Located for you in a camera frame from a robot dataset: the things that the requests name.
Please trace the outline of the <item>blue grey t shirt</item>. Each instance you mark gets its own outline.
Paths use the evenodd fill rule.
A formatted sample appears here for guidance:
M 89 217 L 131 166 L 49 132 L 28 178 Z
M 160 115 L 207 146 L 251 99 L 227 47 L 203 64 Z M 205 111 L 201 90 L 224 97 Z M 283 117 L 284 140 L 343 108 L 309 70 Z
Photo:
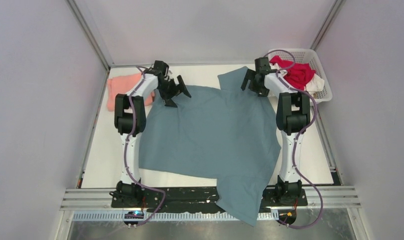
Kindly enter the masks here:
M 247 67 L 218 75 L 220 87 L 190 85 L 176 107 L 156 97 L 139 144 L 139 167 L 216 179 L 217 205 L 255 226 L 281 146 L 266 97 L 241 90 Z

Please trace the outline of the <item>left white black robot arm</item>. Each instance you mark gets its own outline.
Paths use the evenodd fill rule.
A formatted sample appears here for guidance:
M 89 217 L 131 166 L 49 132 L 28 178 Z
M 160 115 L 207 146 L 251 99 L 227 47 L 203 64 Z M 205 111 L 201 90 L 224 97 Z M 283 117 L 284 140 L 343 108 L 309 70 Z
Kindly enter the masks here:
M 110 195 L 115 204 L 137 207 L 143 202 L 144 190 L 139 170 L 139 144 L 146 128 L 145 100 L 158 91 L 166 107 L 175 108 L 173 98 L 184 94 L 191 97 L 182 76 L 170 76 L 169 65 L 156 60 L 149 67 L 138 66 L 140 80 L 126 93 L 115 97 L 114 126 L 121 136 L 123 145 L 124 169 L 115 191 Z

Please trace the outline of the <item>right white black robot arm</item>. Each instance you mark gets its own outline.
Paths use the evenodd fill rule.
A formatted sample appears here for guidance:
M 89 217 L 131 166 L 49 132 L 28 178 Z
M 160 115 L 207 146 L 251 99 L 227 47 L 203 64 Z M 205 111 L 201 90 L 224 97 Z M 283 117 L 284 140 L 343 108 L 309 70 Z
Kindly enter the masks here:
M 282 165 L 275 184 L 273 199 L 288 205 L 302 195 L 302 180 L 297 165 L 301 144 L 311 123 L 310 98 L 284 80 L 280 70 L 273 69 L 269 59 L 254 60 L 255 68 L 246 71 L 241 89 L 249 89 L 260 97 L 272 93 L 278 98 L 276 125 L 282 134 Z

